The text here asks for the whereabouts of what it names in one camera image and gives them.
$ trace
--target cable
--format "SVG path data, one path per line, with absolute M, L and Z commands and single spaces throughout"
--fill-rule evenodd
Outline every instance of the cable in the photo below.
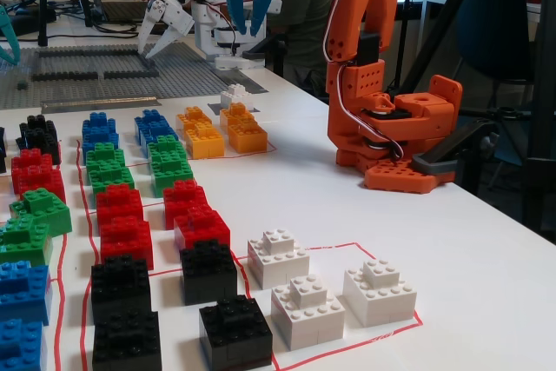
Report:
M 328 35 L 330 34 L 330 27 L 332 25 L 332 21 L 334 19 L 334 14 L 336 12 L 336 8 L 338 6 L 338 2 L 339 0 L 333 0 L 332 1 L 332 9 L 330 11 L 330 15 L 328 15 L 328 22 L 327 22 L 327 28 L 326 31 L 324 33 L 324 39 L 322 41 L 322 52 L 324 54 L 324 57 L 327 61 L 327 63 L 337 63 L 340 65 L 340 68 L 338 69 L 338 74 L 336 75 L 336 90 L 338 92 L 338 102 L 340 103 L 340 107 L 341 110 L 346 114 L 347 117 L 349 117 L 350 119 L 352 119 L 354 122 L 356 122 L 361 128 L 363 128 L 368 134 L 371 134 L 372 136 L 376 136 L 378 138 L 380 138 L 382 141 L 387 141 L 390 142 L 393 145 L 392 151 L 394 152 L 395 155 L 395 159 L 401 159 L 404 156 L 404 152 L 403 152 L 403 148 L 392 138 L 384 135 L 382 132 L 380 132 L 377 128 L 371 126 L 370 124 L 366 123 L 365 121 L 363 121 L 362 119 L 360 119 L 358 116 L 354 115 L 353 113 L 351 113 L 348 109 L 346 109 L 346 107 L 344 106 L 343 103 L 343 99 L 342 99 L 342 95 L 341 95 L 341 86 L 342 86 L 342 76 L 343 76 L 343 72 L 346 69 L 346 67 L 351 64 L 350 61 L 340 61 L 340 62 L 336 62 L 329 54 L 327 51 L 327 43 L 328 43 Z

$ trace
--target green lego brick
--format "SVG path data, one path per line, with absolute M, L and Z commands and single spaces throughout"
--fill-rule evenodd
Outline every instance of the green lego brick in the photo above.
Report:
M 23 195 L 22 202 L 15 202 L 10 205 L 11 217 L 23 218 L 29 215 L 32 218 L 33 225 L 37 226 L 42 223 L 49 225 L 49 234 L 52 237 L 71 232 L 72 226 L 70 209 L 54 193 L 47 193 L 50 198 L 49 207 L 31 204 L 31 202 L 28 201 L 29 197 L 27 196 L 27 193 L 25 193 L 25 195 Z
M 31 215 L 10 219 L 0 228 L 0 263 L 26 260 L 31 267 L 48 265 L 52 256 L 50 227 L 34 225 Z
M 52 193 L 47 189 L 37 189 L 28 191 L 23 194 L 23 204 L 25 210 L 30 213 L 35 213 L 39 210 L 45 210 L 52 206 Z
M 162 197 L 164 189 L 171 189 L 174 187 L 174 182 L 177 180 L 192 180 L 193 171 L 186 161 L 178 160 L 181 164 L 178 169 L 163 169 L 162 162 L 153 162 L 152 169 L 152 182 L 155 189 L 155 197 Z
M 130 189 L 134 189 L 136 187 L 133 176 L 127 167 L 123 167 L 119 169 L 119 174 L 117 175 L 116 179 L 112 180 L 103 180 L 100 171 L 93 171 L 89 174 L 90 183 L 93 186 L 93 195 L 95 196 L 101 192 L 105 192 L 106 188 L 111 184 L 127 184 Z

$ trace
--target black lego brick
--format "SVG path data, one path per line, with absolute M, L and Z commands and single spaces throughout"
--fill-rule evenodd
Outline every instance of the black lego brick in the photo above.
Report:
M 116 80 L 121 78 L 153 78 L 159 77 L 158 70 L 128 70 L 128 71 L 104 71 L 105 80 Z
M 31 76 L 31 81 L 33 82 L 60 82 L 64 80 L 73 80 L 74 82 L 98 80 L 98 73 L 95 71 L 64 71 L 55 73 L 39 73 Z
M 228 245 L 217 240 L 196 242 L 180 253 L 186 306 L 237 295 L 237 270 Z
M 46 121 L 44 115 L 27 116 L 27 123 L 19 125 L 21 137 L 16 139 L 17 147 L 22 149 L 39 148 L 42 154 L 51 154 L 52 163 L 60 164 L 58 135 L 52 121 Z
M 162 371 L 158 312 L 131 309 L 95 326 L 93 371 Z
M 91 267 L 90 299 L 95 324 L 128 308 L 150 312 L 147 262 L 123 255 L 106 258 L 104 264 Z
M 272 333 L 255 299 L 237 295 L 199 310 L 199 334 L 212 371 L 272 362 Z

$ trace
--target white robotic arm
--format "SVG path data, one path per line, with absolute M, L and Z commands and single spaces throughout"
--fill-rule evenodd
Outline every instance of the white robotic arm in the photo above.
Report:
M 148 53 L 147 58 L 161 51 L 170 43 L 189 33 L 195 25 L 195 45 L 207 55 L 209 60 L 214 59 L 217 67 L 233 67 L 244 65 L 247 60 L 235 56 L 244 50 L 249 50 L 257 45 L 266 36 L 266 20 L 261 30 L 255 36 L 249 31 L 242 35 L 235 30 L 230 20 L 221 11 L 221 6 L 226 5 L 226 0 L 185 0 L 184 4 L 191 2 L 191 15 L 183 10 L 176 0 L 151 0 L 147 14 L 143 20 L 139 33 L 139 52 L 142 53 L 148 36 L 153 26 L 165 22 L 169 28 Z M 253 0 L 243 0 L 243 9 L 252 10 Z M 281 1 L 272 0 L 268 13 L 280 13 Z

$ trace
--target desk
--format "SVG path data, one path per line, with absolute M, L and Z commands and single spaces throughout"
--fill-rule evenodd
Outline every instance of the desk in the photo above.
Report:
M 81 42 L 53 39 L 51 44 Z M 556 287 L 551 284 L 556 248 L 552 244 L 454 184 L 428 195 L 364 189 L 361 174 L 334 163 L 335 148 L 326 135 L 328 109 L 324 104 L 266 70 L 245 73 L 269 90 L 255 97 L 255 107 L 261 111 L 255 117 L 268 132 L 275 151 L 269 146 L 272 152 L 266 154 L 191 162 L 208 202 L 232 231 L 234 252 L 237 256 L 247 254 L 247 239 L 278 227 L 290 229 L 309 248 L 357 242 L 395 262 L 404 278 L 418 289 L 417 312 L 423 322 L 423 326 L 397 335 L 373 330 L 385 335 L 384 339 L 367 338 L 345 352 L 341 351 L 347 343 L 337 341 L 330 342 L 328 348 L 284 353 L 281 337 L 275 334 L 281 369 L 292 369 L 289 364 L 331 348 L 338 353 L 310 361 L 300 369 L 332 371 L 346 364 L 354 370 L 388 371 L 556 368 L 552 333 Z M 215 96 L 161 100 L 158 110 L 174 121 L 185 106 L 198 105 L 217 122 L 207 105 L 217 100 Z M 39 111 L 0 111 L 10 156 L 16 154 L 18 124 Z M 157 273 L 151 277 L 152 307 L 160 315 L 164 369 L 207 369 L 196 339 L 199 306 L 182 305 L 181 273 L 172 272 L 179 268 L 174 234 L 162 230 L 161 199 L 153 197 L 149 168 L 135 142 L 133 118 L 140 110 L 107 112 L 116 119 L 126 163 L 133 166 L 132 174 L 146 206 L 145 219 L 152 229 Z M 62 237 L 54 239 L 50 271 L 58 281 L 53 282 L 51 325 L 46 328 L 50 371 L 92 369 L 94 328 L 89 310 L 83 309 L 87 307 L 83 297 L 95 261 L 92 244 L 99 248 L 100 242 L 95 215 L 88 215 L 84 208 L 84 202 L 91 204 L 91 189 L 83 185 L 84 201 L 79 174 L 82 163 L 77 159 L 77 140 L 81 140 L 81 124 L 87 117 L 85 112 L 50 115 L 61 140 L 61 170 L 74 225 L 65 245 Z M 227 156 L 234 156 L 230 148 Z M 9 218 L 7 206 L 14 199 L 9 177 L 0 177 L 0 221 Z M 344 268 L 367 259 L 353 245 L 342 248 L 311 251 L 311 269 L 320 273 L 336 294 L 341 292 Z M 64 284 L 65 303 L 61 303 L 60 283 Z M 268 314 L 269 290 L 251 284 L 252 296 Z M 348 328 L 352 333 L 365 332 L 353 321 L 347 323 Z
M 423 43 L 423 37 L 427 35 L 428 18 L 430 15 L 430 3 L 444 4 L 446 0 L 423 0 L 423 8 L 420 14 L 419 37 L 417 38 L 417 54 L 419 54 L 420 47 Z M 527 17 L 529 22 L 540 22 L 540 4 L 528 3 L 527 4 Z

